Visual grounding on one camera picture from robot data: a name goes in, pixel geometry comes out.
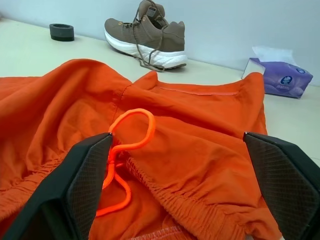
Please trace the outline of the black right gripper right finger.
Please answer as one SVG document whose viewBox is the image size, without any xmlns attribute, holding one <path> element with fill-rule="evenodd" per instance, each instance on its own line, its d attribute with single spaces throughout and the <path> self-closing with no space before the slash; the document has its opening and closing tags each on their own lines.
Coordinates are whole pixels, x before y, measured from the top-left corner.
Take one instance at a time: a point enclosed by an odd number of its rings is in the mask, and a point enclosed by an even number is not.
<svg viewBox="0 0 320 240">
<path fill-rule="evenodd" d="M 246 132 L 261 194 L 285 240 L 320 240 L 320 167 L 297 145 Z"/>
</svg>

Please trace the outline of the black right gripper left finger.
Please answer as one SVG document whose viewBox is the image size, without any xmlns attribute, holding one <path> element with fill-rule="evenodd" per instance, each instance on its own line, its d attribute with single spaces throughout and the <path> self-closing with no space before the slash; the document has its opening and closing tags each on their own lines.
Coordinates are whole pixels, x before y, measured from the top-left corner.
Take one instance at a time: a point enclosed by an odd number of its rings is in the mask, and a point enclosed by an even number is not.
<svg viewBox="0 0 320 240">
<path fill-rule="evenodd" d="M 1 240 L 88 240 L 112 142 L 111 133 L 102 133 L 75 144 Z"/>
</svg>

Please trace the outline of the orange drawstring shorts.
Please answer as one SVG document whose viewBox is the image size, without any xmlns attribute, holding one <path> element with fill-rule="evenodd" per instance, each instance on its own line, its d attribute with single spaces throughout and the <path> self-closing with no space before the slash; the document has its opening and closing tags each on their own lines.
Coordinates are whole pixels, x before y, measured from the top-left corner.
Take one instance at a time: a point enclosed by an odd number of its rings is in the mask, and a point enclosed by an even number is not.
<svg viewBox="0 0 320 240">
<path fill-rule="evenodd" d="M 261 75 L 224 85 L 135 82 L 104 63 L 68 61 L 43 76 L 0 77 L 0 239 L 39 183 L 85 138 L 128 110 L 155 118 L 147 145 L 116 158 L 123 209 L 89 240 L 280 240 L 243 142 L 265 134 Z"/>
</svg>

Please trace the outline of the purple tissue box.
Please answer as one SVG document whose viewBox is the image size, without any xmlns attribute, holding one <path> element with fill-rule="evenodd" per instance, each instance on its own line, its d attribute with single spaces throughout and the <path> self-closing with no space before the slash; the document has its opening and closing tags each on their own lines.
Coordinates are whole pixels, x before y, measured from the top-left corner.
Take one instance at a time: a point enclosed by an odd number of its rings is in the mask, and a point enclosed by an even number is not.
<svg viewBox="0 0 320 240">
<path fill-rule="evenodd" d="M 253 46 L 252 51 L 255 56 L 248 59 L 243 79 L 251 73 L 260 73 L 266 94 L 302 97 L 313 75 L 296 64 L 291 49 Z"/>
</svg>

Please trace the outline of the brown sneaker with white sole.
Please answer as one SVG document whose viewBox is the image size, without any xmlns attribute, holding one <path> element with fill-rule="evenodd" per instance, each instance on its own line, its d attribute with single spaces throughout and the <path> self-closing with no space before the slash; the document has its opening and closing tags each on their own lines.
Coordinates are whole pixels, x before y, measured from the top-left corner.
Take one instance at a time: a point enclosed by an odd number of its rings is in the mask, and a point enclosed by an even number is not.
<svg viewBox="0 0 320 240">
<path fill-rule="evenodd" d="M 152 0 L 140 2 L 132 22 L 107 19 L 104 35 L 111 47 L 149 70 L 163 72 L 187 64 L 184 22 L 169 23 L 164 7 Z"/>
</svg>

